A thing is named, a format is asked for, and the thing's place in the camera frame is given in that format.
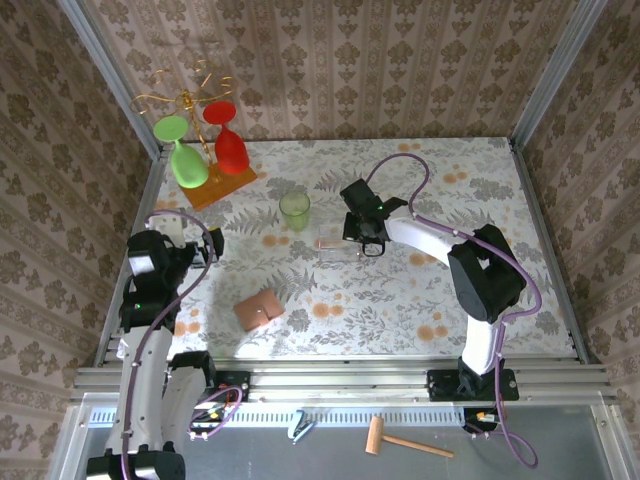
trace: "patterned wallpaper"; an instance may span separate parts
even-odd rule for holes
[[[0,478],[44,478],[147,155],[55,2],[0,2]]]
[[[525,159],[640,453],[640,2],[607,4]]]
[[[84,0],[131,91],[212,62],[246,139],[509,136],[575,0]],[[175,76],[154,85],[153,72]],[[150,122],[172,111],[156,102]],[[215,138],[213,127],[206,137]]]

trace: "green glass cup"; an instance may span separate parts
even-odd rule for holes
[[[280,199],[280,211],[287,226],[294,232],[300,232],[309,224],[311,200],[304,192],[288,192]]]

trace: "wooden base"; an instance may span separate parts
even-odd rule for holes
[[[218,164],[215,163],[209,165],[209,179],[203,185],[198,188],[180,188],[193,208],[199,211],[253,182],[256,178],[258,176],[251,167],[238,175],[227,175],[222,173]]]

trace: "wooden hammer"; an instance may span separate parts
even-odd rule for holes
[[[430,447],[429,445],[423,445],[422,443],[411,442],[403,438],[392,437],[391,435],[384,435],[382,430],[384,428],[384,419],[382,417],[376,417],[375,415],[371,419],[369,424],[369,436],[367,436],[367,446],[364,451],[373,455],[378,455],[380,452],[380,442],[382,440],[396,445],[402,445],[404,447],[415,448],[416,450],[422,450],[423,452],[435,453],[436,455],[442,455],[443,457],[453,458],[453,452],[449,450],[443,450],[441,448]]]

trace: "purple cable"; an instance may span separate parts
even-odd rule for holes
[[[205,241],[209,246],[209,251],[210,252],[214,251],[213,238],[211,237],[209,230],[197,218],[192,217],[191,215],[188,215],[186,213],[182,213],[174,210],[156,210],[154,212],[151,212],[147,216],[147,218],[145,218],[144,220],[145,223],[151,217],[155,217],[157,215],[177,215],[179,217],[186,218],[187,220],[192,221],[198,227],[200,227],[204,232]],[[155,328],[160,324],[160,322],[164,319],[164,317],[171,310],[173,310],[173,308],[175,308],[176,305],[179,305],[180,302],[187,295],[189,295],[193,291],[193,289],[196,288],[196,286],[204,279],[212,263],[213,263],[213,255],[209,255],[209,258],[207,259],[207,263],[204,266],[204,270],[202,270],[202,273],[198,276],[198,278],[196,278],[194,282],[191,285],[189,285],[189,287],[184,292],[182,292],[174,301],[172,301],[169,305],[167,305],[164,308],[164,310],[162,310],[158,314],[158,316],[153,320],[153,323],[149,325],[149,328],[142,336],[142,339],[140,340],[140,345],[138,345],[136,354],[133,357],[133,363],[132,363],[133,368],[131,370],[131,376],[129,377],[129,385],[127,386],[127,392],[126,392],[127,399],[124,404],[124,414],[123,414],[123,432],[124,433],[122,435],[122,457],[120,458],[120,468],[122,470],[122,477],[124,480],[131,480],[132,478],[129,472],[129,435],[126,432],[131,428],[131,406],[133,405],[133,391],[136,384],[136,377],[138,376],[137,367],[140,365],[140,359],[142,358],[142,354],[144,353],[145,345],[149,341],[149,337],[151,337],[151,334],[153,333]]]
[[[526,280],[527,285],[529,285],[529,287],[531,287],[531,289],[533,290],[533,294],[535,297],[535,305],[530,308],[529,310],[525,310],[522,312],[511,312],[506,314],[504,317],[502,317],[502,320],[500,322],[500,325],[498,326],[498,335],[496,338],[496,348],[494,351],[494,370],[495,370],[495,396],[496,396],[496,409],[498,411],[498,418],[500,419],[500,425],[502,430],[499,432],[494,432],[493,434],[501,434],[504,435],[504,438],[507,442],[507,445],[509,446],[509,450],[511,450],[511,453],[513,454],[514,457],[516,457],[516,459],[525,467],[529,467],[529,468],[536,468],[538,466],[538,455],[536,454],[535,450],[533,449],[533,447],[522,437],[520,437],[519,435],[516,435],[514,433],[509,432],[509,430],[507,429],[507,424],[506,424],[506,415],[504,412],[504,407],[502,405],[502,401],[501,401],[501,395],[500,395],[500,359],[502,358],[502,345],[504,344],[504,335],[505,335],[505,323],[510,323],[513,322],[516,318],[519,317],[524,317],[527,315],[533,315],[534,313],[537,313],[540,308],[542,307],[542,295],[540,294],[540,290],[538,289],[538,286],[536,285],[536,282],[533,280],[533,278],[531,278],[531,275],[529,275],[527,273],[527,271],[522,268],[522,266],[513,258],[511,258],[509,255],[507,255],[506,253],[504,253],[502,250],[494,247],[493,245],[486,243],[478,238],[475,238],[472,235],[469,235],[465,232],[461,232],[457,229],[448,227],[446,225],[443,225],[441,223],[438,222],[434,222],[433,220],[429,220],[427,218],[422,217],[421,215],[418,215],[414,212],[413,209],[413,202],[416,199],[416,197],[418,196],[418,194],[422,191],[422,189],[425,187],[425,185],[427,184],[427,182],[429,181],[429,165],[427,165],[427,162],[425,162],[422,158],[418,157],[417,155],[414,155],[413,153],[395,153],[393,155],[389,155],[387,158],[381,160],[371,171],[371,173],[369,174],[369,176],[367,177],[367,183],[369,183],[369,180],[371,180],[371,178],[373,177],[373,174],[376,173],[376,171],[385,163],[387,163],[389,160],[393,159],[393,158],[397,158],[397,157],[409,157],[412,158],[414,160],[416,160],[418,163],[420,163],[424,169],[425,169],[425,178],[422,181],[422,183],[420,184],[420,186],[413,192],[413,194],[411,195],[411,197],[409,198],[409,212],[411,213],[411,215],[413,215],[413,218],[416,219],[418,222],[422,223],[423,225],[426,225],[427,227],[431,227],[435,230],[438,230],[440,232],[444,232],[447,233],[449,235],[453,235],[454,237],[460,237],[463,238],[465,240],[470,240],[472,242],[474,242],[476,245],[490,251],[491,253],[497,255],[498,257],[500,257],[502,260],[504,260],[505,262],[507,262],[509,265],[511,265],[511,267],[513,267],[520,275],[522,275],[522,277]],[[516,450],[515,445],[512,442],[512,438],[520,441],[521,443],[523,443],[527,449],[532,453],[533,455],[533,462],[527,462],[522,455]]]
[[[242,389],[240,387],[229,387],[229,388],[225,388],[224,390],[220,390],[218,392],[215,392],[213,395],[208,396],[205,400],[203,400],[200,403],[207,403],[210,402],[211,400],[213,400],[214,398],[219,397],[220,395],[224,395],[225,393],[229,393],[229,392],[237,392],[238,393],[238,399],[236,400],[235,405],[233,406],[233,408],[231,409],[231,411],[229,412],[229,415],[225,415],[224,418],[222,419],[222,421],[216,426],[216,428],[214,428],[211,433],[207,434],[207,437],[213,437],[216,433],[218,433],[220,431],[220,429],[222,427],[225,426],[225,424],[231,420],[231,418],[236,414],[236,412],[238,411],[238,408],[240,408],[240,405],[242,404]],[[196,413],[192,418],[191,421],[193,422],[196,418],[198,418],[200,415],[202,415],[201,413]]]

